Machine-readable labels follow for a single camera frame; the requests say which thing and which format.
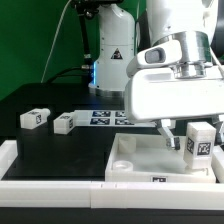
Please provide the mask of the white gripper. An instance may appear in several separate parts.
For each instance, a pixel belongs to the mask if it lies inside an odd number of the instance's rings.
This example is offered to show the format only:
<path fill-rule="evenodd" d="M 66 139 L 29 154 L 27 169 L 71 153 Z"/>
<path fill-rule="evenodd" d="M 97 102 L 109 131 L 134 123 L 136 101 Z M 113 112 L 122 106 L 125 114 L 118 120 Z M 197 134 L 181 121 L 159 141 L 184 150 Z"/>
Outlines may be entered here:
<path fill-rule="evenodd" d="M 156 121 L 168 149 L 179 150 L 180 139 L 170 119 L 224 114 L 224 65 L 206 69 L 203 78 L 179 79 L 174 68 L 183 56 L 180 42 L 171 40 L 138 53 L 126 72 L 125 114 L 131 122 Z M 216 143 L 224 144 L 224 117 L 213 119 Z"/>

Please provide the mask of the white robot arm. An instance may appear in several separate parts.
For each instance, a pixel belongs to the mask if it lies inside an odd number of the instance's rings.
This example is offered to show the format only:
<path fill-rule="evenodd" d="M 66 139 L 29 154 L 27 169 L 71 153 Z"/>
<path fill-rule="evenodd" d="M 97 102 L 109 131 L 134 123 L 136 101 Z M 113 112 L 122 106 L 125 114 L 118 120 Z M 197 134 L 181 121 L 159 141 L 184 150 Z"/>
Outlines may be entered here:
<path fill-rule="evenodd" d="M 100 17 L 100 55 L 92 92 L 122 94 L 132 123 L 224 116 L 224 67 L 211 49 L 219 0 L 146 0 L 135 25 L 121 0 L 72 0 L 85 17 Z"/>

